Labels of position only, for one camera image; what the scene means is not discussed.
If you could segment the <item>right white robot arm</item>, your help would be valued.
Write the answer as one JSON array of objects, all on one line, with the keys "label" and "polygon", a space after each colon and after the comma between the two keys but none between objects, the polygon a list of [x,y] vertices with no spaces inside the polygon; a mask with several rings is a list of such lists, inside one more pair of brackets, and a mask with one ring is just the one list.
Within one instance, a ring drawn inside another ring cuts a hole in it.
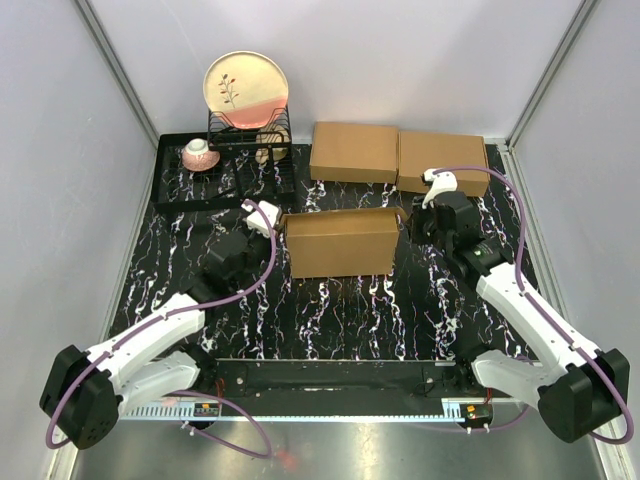
[{"label": "right white robot arm", "polygon": [[537,359],[529,364],[486,342],[461,338],[454,349],[457,390],[470,397],[486,388],[505,393],[537,410],[566,443],[623,417],[626,433],[618,441],[627,442],[634,425],[626,357],[617,349],[600,349],[541,297],[500,241],[482,233],[479,212],[464,193],[419,195],[411,207],[411,241],[434,246],[458,284],[496,309]]}]

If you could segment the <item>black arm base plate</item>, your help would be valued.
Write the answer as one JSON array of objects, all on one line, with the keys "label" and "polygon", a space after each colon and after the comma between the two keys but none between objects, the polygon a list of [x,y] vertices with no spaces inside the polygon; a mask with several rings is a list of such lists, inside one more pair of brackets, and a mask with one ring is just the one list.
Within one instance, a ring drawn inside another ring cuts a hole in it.
[{"label": "black arm base plate", "polygon": [[466,383],[448,361],[394,360],[240,360],[219,359],[190,392],[243,398],[267,391],[400,391],[432,398],[478,398],[505,395]]}]

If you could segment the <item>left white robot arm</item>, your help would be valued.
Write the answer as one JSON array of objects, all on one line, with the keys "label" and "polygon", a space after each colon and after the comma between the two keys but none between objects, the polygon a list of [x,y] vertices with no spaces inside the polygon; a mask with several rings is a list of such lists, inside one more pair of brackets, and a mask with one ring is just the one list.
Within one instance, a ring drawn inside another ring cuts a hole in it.
[{"label": "left white robot arm", "polygon": [[88,449],[124,415],[151,401],[223,393],[216,360],[181,341],[204,328],[208,311],[259,289],[273,270],[276,252],[272,227],[232,231],[184,289],[138,323],[88,349],[61,350],[39,400],[50,418],[46,446]]}]

